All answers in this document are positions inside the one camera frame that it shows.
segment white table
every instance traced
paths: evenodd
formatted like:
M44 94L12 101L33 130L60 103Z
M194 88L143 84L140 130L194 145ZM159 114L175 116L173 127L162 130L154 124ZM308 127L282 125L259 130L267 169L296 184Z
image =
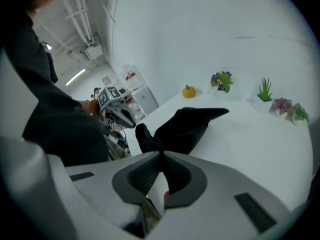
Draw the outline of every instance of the white table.
M296 127L289 120L279 119L271 113L259 114L247 100L221 101L210 93L191 99L178 93L140 123L154 135L183 107L230 110L209 123L190 156L237 169L272 192L290 211L307 200L313 171L308 127ZM124 131L131 154L141 154L135 129ZM158 210L163 207L167 190L162 175L149 192Z

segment pipe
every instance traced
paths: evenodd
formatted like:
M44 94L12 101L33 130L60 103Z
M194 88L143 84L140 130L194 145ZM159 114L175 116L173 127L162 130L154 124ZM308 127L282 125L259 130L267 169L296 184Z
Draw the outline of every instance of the pipe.
M71 50L64 42L62 42L59 37L57 37L51 30L38 18L36 18L38 22L45 28L46 31L48 31L61 45L63 45L69 52L71 52L79 61L81 61L84 65L88 67L88 69L92 70L92 67L89 66L87 63L84 62L82 58L80 58L73 50Z
M69 0L63 0L63 3L65 5L65 8L66 8L68 14L73 14L74 10L72 9L71 4L69 3ZM78 23L77 19L75 17L72 17L71 19L72 19L72 22L73 22L73 24L75 26L75 29L78 31L78 33L79 33L79 35L81 37L81 39L84 41L84 43L87 46L89 46L88 41L87 41L86 37L84 36L84 34L82 33L82 30L81 30L81 28L79 26L79 23Z
M89 22L87 8L86 8L86 0L81 0L81 2L82 2L82 8L84 9L84 17L85 17L87 26L89 28L89 32L90 32L90 35L92 37L92 44L93 44L95 42L95 40L94 40L94 36L92 35L92 32L91 32L90 22Z
M84 8L81 5L81 0L75 0L75 4L76 4L76 7L78 8L78 11L80 11L80 10L82 10ZM91 41L92 37L90 35L89 29L88 29L88 25L86 23L85 15L84 15L83 12L80 13L80 18L81 18L81 21L82 21L82 25L84 27L85 34L88 37L88 40Z

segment white wall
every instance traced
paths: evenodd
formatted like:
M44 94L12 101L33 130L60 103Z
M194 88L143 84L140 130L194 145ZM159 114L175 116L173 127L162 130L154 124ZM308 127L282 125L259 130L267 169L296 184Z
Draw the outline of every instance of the white wall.
M319 44L290 0L117 0L114 19L114 69L136 65L160 105L186 84L206 91L221 70L243 99L270 78L273 98L309 112L318 168Z
M95 87L104 88L106 87L102 78L109 76L112 83L108 86L114 86L117 89L121 89L123 85L119 82L118 77L110 66L104 65L94 71L86 73L84 76L79 76L78 80L70 83L69 88L65 91L74 100L77 101L91 101L91 94L94 94Z

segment potted succulent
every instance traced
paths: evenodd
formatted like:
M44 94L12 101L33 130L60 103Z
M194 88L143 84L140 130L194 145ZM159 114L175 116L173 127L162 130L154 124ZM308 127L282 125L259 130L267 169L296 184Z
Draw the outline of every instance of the potted succulent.
M272 105L272 98L270 93L270 87L271 83L269 84L269 78L268 82L263 77L262 78L262 89L261 86L259 86L259 93L254 96L253 106L256 111L259 113L267 113Z
M278 118L285 119L288 111L292 108L292 100L286 98L276 98L274 100L275 115Z
M217 95L223 96L230 92L230 85L233 85L234 83L231 81L230 72L217 72L211 77L211 86L212 88L215 86L218 86L217 88Z
M295 126L305 125L309 121L309 115L306 110L299 104L293 106L294 113L292 116L292 122Z

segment black fabric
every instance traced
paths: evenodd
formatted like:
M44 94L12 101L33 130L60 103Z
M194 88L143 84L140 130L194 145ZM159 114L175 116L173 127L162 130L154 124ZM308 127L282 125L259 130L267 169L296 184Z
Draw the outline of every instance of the black fabric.
M154 137L143 123L136 126L135 136L143 153L167 150L189 155L204 135L208 123L228 112L225 108L184 107L160 126Z
M11 63L39 101L23 137L59 156L65 166L108 161L109 150L98 119L87 115L78 101L52 83L48 55L32 27L26 13L16 14L4 40Z
M53 61L52 56L49 52L47 52L46 54L48 55L51 82L55 84L58 81L58 77L57 77L57 74L55 71L54 61Z

